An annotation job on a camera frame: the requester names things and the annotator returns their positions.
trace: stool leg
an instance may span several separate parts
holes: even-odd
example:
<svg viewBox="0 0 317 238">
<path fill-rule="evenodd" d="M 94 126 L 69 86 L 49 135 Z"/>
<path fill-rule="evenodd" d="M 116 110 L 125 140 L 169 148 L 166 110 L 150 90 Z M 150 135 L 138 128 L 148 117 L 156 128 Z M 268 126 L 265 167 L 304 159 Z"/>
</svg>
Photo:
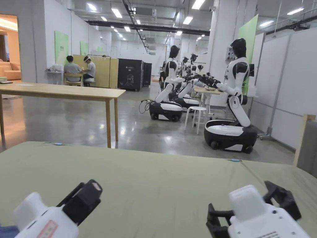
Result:
<svg viewBox="0 0 317 238">
<path fill-rule="evenodd" d="M 198 118 L 198 125 L 197 125 L 197 134 L 198 134 L 198 132 L 199 132 L 200 116 L 201 116 L 201 110 L 199 110 L 199 118 Z"/>
<path fill-rule="evenodd" d="M 188 120 L 188 114 L 189 114 L 189 109 L 187 110 L 187 113 L 186 113 L 186 119 L 185 119 L 184 130 L 186 130 L 186 125 L 187 125 L 187 120 Z"/>
<path fill-rule="evenodd" d="M 194 124 L 195 124 L 195 115 L 196 115 L 196 110 L 194 110 L 193 125 L 191 126 L 192 128 L 194 128 Z"/>
</svg>

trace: sticker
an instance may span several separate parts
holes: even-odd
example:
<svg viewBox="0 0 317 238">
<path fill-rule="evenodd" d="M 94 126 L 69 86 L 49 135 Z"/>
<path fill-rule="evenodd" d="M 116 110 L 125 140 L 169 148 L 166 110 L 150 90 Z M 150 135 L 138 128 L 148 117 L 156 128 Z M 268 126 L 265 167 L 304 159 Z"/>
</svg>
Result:
<svg viewBox="0 0 317 238">
<path fill-rule="evenodd" d="M 37 238 L 51 238 L 57 228 L 58 228 L 58 225 L 54 221 L 50 220 L 45 225 L 41 233 L 37 236 Z"/>
</svg>

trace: sofa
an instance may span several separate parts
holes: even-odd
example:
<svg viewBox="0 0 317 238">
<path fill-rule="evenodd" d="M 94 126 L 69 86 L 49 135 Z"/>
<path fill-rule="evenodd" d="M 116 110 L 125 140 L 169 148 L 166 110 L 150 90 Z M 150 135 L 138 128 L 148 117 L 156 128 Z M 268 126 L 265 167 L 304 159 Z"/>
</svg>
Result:
<svg viewBox="0 0 317 238">
<path fill-rule="evenodd" d="M 20 80 L 20 63 L 0 62 L 0 77 L 7 77 L 8 80 Z"/>
</svg>

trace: grey t-shirt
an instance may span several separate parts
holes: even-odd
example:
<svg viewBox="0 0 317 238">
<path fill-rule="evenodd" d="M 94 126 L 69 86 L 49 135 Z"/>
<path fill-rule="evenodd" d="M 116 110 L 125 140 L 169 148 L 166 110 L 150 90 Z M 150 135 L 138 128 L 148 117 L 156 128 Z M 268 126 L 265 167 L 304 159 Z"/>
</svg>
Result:
<svg viewBox="0 0 317 238">
<path fill-rule="evenodd" d="M 78 64 L 68 63 L 64 66 L 64 73 L 79 74 L 80 72 L 81 72 L 81 68 L 79 67 Z M 80 78 L 68 77 L 67 80 L 70 82 L 78 82 L 78 81 L 80 81 Z"/>
</svg>

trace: black cabinet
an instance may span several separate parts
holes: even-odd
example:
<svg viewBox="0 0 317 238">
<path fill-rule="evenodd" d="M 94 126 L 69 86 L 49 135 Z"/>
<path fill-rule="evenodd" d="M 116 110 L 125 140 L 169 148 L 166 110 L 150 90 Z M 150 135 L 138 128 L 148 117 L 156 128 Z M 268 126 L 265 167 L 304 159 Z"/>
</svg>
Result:
<svg viewBox="0 0 317 238">
<path fill-rule="evenodd" d="M 149 86 L 151 84 L 152 64 L 144 63 L 143 72 L 143 86 Z"/>
<path fill-rule="evenodd" d="M 119 59 L 118 88 L 139 91 L 143 87 L 143 70 L 142 60 Z"/>
</svg>

